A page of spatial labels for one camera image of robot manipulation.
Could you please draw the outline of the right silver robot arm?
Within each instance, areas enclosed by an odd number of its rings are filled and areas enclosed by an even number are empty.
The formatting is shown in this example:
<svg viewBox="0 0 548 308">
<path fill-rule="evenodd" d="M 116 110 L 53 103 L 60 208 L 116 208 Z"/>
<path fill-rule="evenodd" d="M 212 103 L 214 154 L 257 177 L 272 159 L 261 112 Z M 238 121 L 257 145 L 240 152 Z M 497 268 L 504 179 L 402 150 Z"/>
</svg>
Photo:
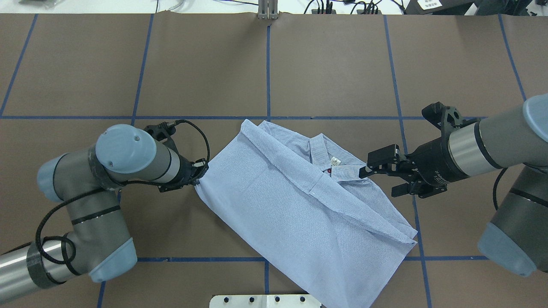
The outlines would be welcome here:
<svg viewBox="0 0 548 308">
<path fill-rule="evenodd" d="M 368 154 L 360 178 L 385 174 L 404 183 L 391 195 L 428 198 L 448 185 L 497 171 L 495 214 L 477 248 L 516 275 L 547 272 L 548 263 L 548 96 L 533 96 L 515 108 L 484 119 L 466 119 L 440 102 L 422 116 L 440 137 L 403 154 L 393 144 Z"/>
</svg>

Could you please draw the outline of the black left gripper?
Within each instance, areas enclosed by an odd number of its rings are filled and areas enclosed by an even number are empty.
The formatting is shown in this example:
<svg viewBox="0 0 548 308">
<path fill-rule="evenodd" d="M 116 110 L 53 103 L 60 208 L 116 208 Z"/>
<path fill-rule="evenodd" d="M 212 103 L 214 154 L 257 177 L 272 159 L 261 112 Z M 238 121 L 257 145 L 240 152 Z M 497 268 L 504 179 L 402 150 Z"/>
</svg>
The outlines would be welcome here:
<svg viewBox="0 0 548 308">
<path fill-rule="evenodd" d="M 172 135 L 176 132 L 176 126 L 182 124 L 180 121 L 163 121 L 156 125 L 147 125 L 144 129 L 157 142 L 160 142 L 168 149 L 170 154 L 170 164 L 161 177 L 148 182 L 149 185 L 158 187 L 160 192 L 168 192 L 181 189 L 187 185 L 195 186 L 199 184 L 200 179 L 208 170 L 208 163 L 211 159 L 211 148 L 208 139 L 202 129 L 191 121 L 186 124 L 190 125 L 200 133 L 205 147 L 207 156 L 196 161 L 190 161 L 180 155 L 176 143 L 172 139 Z"/>
</svg>

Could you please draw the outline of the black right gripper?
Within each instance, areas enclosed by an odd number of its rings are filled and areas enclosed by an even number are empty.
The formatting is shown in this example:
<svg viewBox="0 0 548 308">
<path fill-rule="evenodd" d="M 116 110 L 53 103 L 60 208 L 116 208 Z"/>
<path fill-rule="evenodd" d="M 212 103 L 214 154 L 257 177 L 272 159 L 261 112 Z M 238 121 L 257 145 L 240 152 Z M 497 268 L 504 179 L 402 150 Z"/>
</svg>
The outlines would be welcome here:
<svg viewBox="0 0 548 308">
<path fill-rule="evenodd" d="M 450 135 L 473 125 L 477 118 L 466 119 L 455 107 L 436 102 L 421 111 L 422 117 L 440 132 L 440 138 L 422 144 L 405 159 L 400 158 L 397 144 L 369 152 L 366 165 L 359 170 L 359 178 L 374 174 L 400 177 L 405 183 L 392 187 L 391 196 L 417 195 L 428 198 L 443 193 L 447 185 L 469 178 L 456 164 L 450 153 Z"/>
</svg>

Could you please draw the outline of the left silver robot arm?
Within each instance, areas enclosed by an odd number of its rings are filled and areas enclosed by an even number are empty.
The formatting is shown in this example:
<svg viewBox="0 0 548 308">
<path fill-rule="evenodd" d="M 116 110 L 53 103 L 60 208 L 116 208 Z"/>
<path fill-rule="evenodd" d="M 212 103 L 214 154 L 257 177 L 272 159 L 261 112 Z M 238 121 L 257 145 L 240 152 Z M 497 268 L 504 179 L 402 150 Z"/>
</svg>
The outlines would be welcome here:
<svg viewBox="0 0 548 308">
<path fill-rule="evenodd" d="M 160 192 L 197 185 L 208 170 L 207 155 L 187 160 L 172 139 L 176 126 L 163 121 L 139 129 L 116 124 L 89 148 L 63 154 L 39 168 L 40 191 L 57 205 L 41 220 L 34 238 L 1 255 L 1 303 L 55 288 L 81 275 L 103 283 L 137 263 L 134 240 L 118 192 L 128 185 Z"/>
</svg>

